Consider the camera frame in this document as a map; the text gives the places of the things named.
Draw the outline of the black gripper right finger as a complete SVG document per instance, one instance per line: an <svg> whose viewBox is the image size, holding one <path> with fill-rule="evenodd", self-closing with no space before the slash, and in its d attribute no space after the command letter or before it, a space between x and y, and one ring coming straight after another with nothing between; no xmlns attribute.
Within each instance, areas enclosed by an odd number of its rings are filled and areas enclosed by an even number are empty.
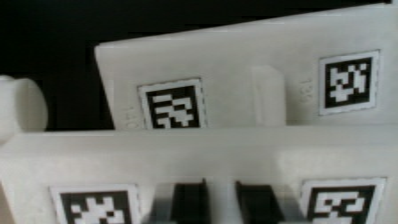
<svg viewBox="0 0 398 224"><path fill-rule="evenodd" d="M235 183L244 224L280 224L285 215L271 185Z"/></svg>

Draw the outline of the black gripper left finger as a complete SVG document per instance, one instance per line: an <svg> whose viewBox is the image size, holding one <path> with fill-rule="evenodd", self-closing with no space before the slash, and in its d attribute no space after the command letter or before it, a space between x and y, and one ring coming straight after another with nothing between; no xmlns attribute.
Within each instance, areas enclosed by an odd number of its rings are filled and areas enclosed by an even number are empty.
<svg viewBox="0 0 398 224"><path fill-rule="evenodd" d="M212 224L210 192L207 181L177 184L171 220L177 224Z"/></svg>

